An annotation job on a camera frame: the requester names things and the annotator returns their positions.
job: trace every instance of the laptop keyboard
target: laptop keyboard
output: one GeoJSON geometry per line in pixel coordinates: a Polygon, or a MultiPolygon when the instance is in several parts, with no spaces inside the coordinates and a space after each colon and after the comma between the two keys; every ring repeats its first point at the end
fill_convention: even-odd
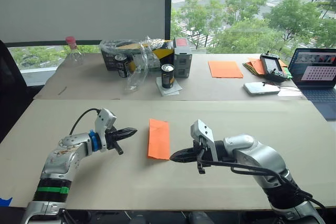
{"type": "Polygon", "coordinates": [[[312,102],[336,102],[335,89],[309,89],[301,90],[301,92],[312,102]]]}

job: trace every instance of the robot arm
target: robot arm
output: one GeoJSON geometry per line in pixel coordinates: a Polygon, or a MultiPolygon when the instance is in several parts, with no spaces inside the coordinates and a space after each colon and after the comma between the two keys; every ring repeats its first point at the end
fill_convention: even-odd
{"type": "Polygon", "coordinates": [[[102,109],[94,123],[95,132],[70,135],[59,141],[47,157],[33,201],[28,204],[21,224],[35,223],[32,218],[47,220],[42,223],[61,223],[60,210],[66,208],[68,192],[80,161],[93,152],[113,148],[122,154],[117,141],[137,131],[133,128],[116,130],[113,127],[116,119],[110,111],[102,109]]]}
{"type": "Polygon", "coordinates": [[[212,130],[201,120],[191,126],[191,136],[194,147],[174,153],[171,160],[181,163],[197,162],[200,174],[205,173],[204,167],[220,165],[231,167],[234,173],[254,175],[277,215],[286,220],[313,217],[317,223],[324,224],[311,202],[306,200],[312,196],[299,189],[286,168],[285,161],[273,148],[249,135],[214,141],[212,130]],[[249,169],[249,172],[234,168],[249,169]]]}

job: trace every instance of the beige tabletop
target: beige tabletop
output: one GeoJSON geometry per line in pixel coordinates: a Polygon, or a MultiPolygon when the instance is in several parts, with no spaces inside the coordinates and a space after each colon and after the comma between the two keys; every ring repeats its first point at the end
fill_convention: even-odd
{"type": "MultiPolygon", "coordinates": [[[[273,147],[297,184],[326,206],[336,206],[335,132],[309,101],[35,100],[0,145],[0,197],[25,207],[32,199],[48,154],[88,108],[117,115],[116,128],[138,132],[115,150],[94,153],[80,164],[69,209],[219,210],[269,209],[252,176],[226,167],[206,168],[147,158],[149,118],[170,123],[170,152],[192,146],[190,125],[212,128],[215,140],[242,133],[273,147]]],[[[94,127],[95,113],[75,133],[94,127]]]]}
{"type": "MultiPolygon", "coordinates": [[[[248,58],[259,58],[259,54],[193,55],[189,78],[178,78],[183,88],[179,95],[162,97],[155,83],[160,73],[150,73],[139,91],[126,93],[126,79],[120,78],[116,71],[108,71],[101,54],[85,55],[85,63],[77,67],[67,67],[66,61],[47,81],[35,99],[105,99],[105,100],[302,100],[301,92],[289,92],[283,88],[276,95],[251,97],[243,89],[246,82],[265,81],[250,73],[242,63],[248,58]],[[235,61],[243,73],[242,79],[212,78],[209,60],[235,61]]],[[[286,81],[282,86],[295,86],[286,81]]]]}

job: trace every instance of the green band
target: green band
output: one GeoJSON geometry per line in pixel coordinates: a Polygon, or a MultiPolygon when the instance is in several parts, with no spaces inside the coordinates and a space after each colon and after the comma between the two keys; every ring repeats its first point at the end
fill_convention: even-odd
{"type": "Polygon", "coordinates": [[[68,194],[69,193],[69,187],[37,187],[36,191],[49,191],[52,193],[60,193],[60,194],[68,194]]]}

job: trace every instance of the game controller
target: game controller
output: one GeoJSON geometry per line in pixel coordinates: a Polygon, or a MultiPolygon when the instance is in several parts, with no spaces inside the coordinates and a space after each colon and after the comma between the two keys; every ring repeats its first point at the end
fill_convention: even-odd
{"type": "Polygon", "coordinates": [[[277,55],[270,54],[269,51],[267,51],[266,54],[260,55],[260,60],[267,80],[274,82],[283,82],[287,80],[287,74],[282,71],[277,55]]]}

